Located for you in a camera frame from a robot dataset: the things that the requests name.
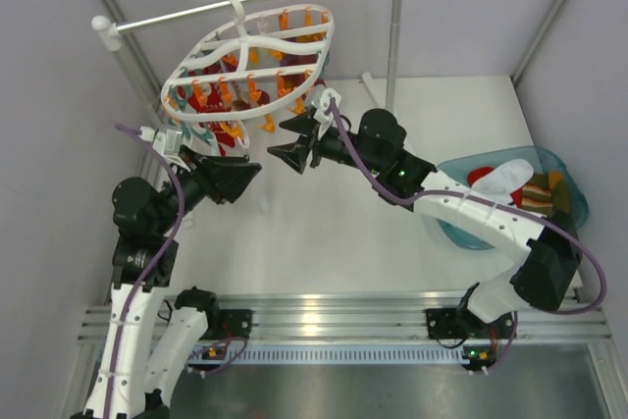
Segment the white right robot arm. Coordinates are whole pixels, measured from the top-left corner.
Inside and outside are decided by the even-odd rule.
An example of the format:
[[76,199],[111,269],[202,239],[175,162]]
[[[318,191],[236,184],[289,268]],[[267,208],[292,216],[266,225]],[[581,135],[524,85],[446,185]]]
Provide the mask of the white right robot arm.
[[457,313],[464,334],[480,337],[497,318],[524,307],[561,311],[582,260],[569,213],[529,212],[462,185],[408,152],[405,129],[384,109],[365,112],[355,132],[344,128],[338,109],[329,116],[334,122],[327,130],[312,111],[282,122],[298,138],[269,147],[269,153],[298,173],[324,160],[356,168],[389,204],[457,226],[511,260],[510,268],[466,291]]

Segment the white oval clip hanger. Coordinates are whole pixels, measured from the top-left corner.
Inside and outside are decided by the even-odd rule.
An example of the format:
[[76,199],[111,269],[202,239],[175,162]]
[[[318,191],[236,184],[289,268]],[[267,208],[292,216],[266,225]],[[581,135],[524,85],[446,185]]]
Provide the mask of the white oval clip hanger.
[[[257,119],[291,105],[314,87],[326,67],[335,32],[332,12],[296,4],[247,14],[242,0],[227,0],[233,19],[202,37],[161,89],[161,107],[188,123]],[[289,38],[315,34],[318,41]],[[282,67],[284,54],[314,55],[314,63]],[[288,89],[283,76],[307,74]]]

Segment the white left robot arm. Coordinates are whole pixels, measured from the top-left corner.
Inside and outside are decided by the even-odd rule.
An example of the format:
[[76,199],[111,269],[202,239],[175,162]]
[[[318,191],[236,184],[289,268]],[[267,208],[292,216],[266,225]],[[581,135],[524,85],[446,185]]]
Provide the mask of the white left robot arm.
[[230,363],[246,346],[249,310],[223,309],[212,291],[192,287],[174,302],[165,333],[153,330],[168,295],[183,217],[205,199],[234,203],[262,167],[245,157],[210,157],[181,146],[180,163],[167,164],[170,182],[156,189],[128,178],[113,191],[119,239],[113,253],[111,312],[100,367],[79,418],[167,418],[180,375],[196,357],[194,347],[212,340]]

